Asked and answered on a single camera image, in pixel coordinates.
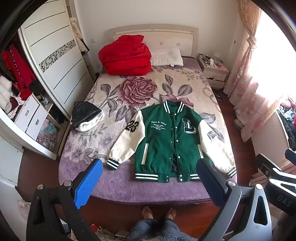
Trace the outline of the person foot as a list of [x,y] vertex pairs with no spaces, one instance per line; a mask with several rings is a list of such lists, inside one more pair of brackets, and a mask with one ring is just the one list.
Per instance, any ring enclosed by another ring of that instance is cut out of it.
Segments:
[[176,215],[177,215],[176,210],[175,210],[173,207],[171,207],[171,208],[168,210],[168,212],[166,213],[165,219],[174,220],[175,217],[176,217]]
[[143,219],[154,219],[152,211],[150,210],[150,208],[148,206],[145,206],[142,209],[142,216],[143,216]]

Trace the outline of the red folded quilt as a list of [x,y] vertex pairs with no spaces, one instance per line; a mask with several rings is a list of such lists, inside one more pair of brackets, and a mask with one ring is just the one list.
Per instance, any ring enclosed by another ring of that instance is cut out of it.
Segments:
[[142,76],[152,70],[151,52],[143,35],[122,35],[98,53],[104,71],[109,75]]

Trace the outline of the green white varsity jacket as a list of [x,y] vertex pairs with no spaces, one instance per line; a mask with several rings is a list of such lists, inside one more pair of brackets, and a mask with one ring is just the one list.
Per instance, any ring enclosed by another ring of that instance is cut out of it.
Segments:
[[226,139],[210,121],[212,115],[199,115],[183,102],[164,101],[138,110],[119,135],[109,153],[107,166],[116,170],[134,156],[135,178],[167,183],[199,180],[197,161],[210,165],[232,178],[236,175],[234,157]]

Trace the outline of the paper bags on floor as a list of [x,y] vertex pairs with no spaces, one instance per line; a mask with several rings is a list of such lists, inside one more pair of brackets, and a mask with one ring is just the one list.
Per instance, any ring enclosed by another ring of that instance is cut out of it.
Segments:
[[28,221],[28,216],[29,216],[29,212],[30,212],[31,203],[19,200],[18,201],[18,207],[19,207],[19,211],[20,211],[20,214],[21,214],[22,218],[25,221]]

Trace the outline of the red hanging clothes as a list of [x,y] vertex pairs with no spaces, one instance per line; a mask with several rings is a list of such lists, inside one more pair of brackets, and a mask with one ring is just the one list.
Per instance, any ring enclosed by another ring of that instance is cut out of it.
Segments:
[[37,81],[37,78],[13,44],[10,45],[8,50],[4,50],[1,56],[8,71],[14,75],[18,91],[20,92],[20,98],[27,100],[33,93],[30,90],[30,85],[34,81]]

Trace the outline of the white pillow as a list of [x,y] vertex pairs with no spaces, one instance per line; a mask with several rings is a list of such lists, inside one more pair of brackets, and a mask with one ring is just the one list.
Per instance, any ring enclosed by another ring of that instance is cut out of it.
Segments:
[[152,66],[184,66],[181,52],[178,48],[154,49],[151,50]]

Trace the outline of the pink floral curtain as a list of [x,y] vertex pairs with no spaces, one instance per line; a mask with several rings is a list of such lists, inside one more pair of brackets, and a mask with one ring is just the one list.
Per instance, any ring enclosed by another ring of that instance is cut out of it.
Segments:
[[256,31],[261,17],[261,9],[253,1],[238,1],[238,13],[243,23],[247,38],[242,41],[243,56],[237,57],[234,71],[224,87],[230,103],[234,106],[236,121],[244,142],[249,140],[275,112],[279,105],[278,97],[263,97],[256,80],[255,67]]

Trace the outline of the white sliding wardrobe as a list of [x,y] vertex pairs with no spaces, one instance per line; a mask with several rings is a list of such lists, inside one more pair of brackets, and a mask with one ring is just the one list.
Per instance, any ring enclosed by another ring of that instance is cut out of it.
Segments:
[[65,1],[46,1],[18,29],[23,51],[46,93],[67,117],[93,80],[75,39]]

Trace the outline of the white bedside table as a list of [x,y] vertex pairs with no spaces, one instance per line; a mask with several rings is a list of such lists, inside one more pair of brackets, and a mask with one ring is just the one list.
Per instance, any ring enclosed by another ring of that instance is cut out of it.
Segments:
[[229,70],[224,64],[220,61],[215,62],[203,54],[199,54],[197,61],[210,86],[214,89],[223,89],[229,75]]

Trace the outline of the person left foot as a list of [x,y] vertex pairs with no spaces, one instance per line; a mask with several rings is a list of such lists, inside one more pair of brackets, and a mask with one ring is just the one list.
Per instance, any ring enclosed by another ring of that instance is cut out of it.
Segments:
[[143,219],[154,219],[152,211],[150,210],[150,208],[148,206],[145,206],[142,209],[142,216],[143,216]]

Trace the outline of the person right foot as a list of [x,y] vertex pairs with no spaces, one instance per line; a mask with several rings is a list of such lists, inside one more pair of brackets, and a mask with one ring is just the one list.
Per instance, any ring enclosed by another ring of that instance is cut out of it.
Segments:
[[176,217],[176,215],[177,215],[176,210],[175,210],[173,207],[171,207],[171,208],[168,210],[168,212],[166,213],[165,219],[174,220],[175,217]]

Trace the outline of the black and white garment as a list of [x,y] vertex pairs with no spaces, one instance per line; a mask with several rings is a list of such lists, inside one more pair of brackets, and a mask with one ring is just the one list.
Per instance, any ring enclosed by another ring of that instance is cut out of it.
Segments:
[[103,121],[104,118],[104,111],[94,104],[88,101],[76,101],[70,119],[70,130],[86,132]]

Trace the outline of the floral purple bed blanket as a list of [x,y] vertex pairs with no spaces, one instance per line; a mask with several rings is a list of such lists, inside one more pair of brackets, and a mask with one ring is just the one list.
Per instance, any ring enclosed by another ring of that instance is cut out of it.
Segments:
[[196,171],[200,159],[236,180],[219,104],[198,61],[183,61],[183,66],[154,66],[145,76],[101,75],[87,100],[106,117],[86,132],[70,133],[59,181],[73,180],[98,158],[104,171],[93,196],[162,204],[209,199]]

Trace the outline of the beige bed headboard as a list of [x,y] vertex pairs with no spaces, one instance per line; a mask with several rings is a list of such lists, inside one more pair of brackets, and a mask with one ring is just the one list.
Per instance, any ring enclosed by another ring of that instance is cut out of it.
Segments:
[[111,43],[122,35],[143,35],[149,49],[178,48],[182,56],[197,57],[199,29],[184,25],[142,24],[107,30]]

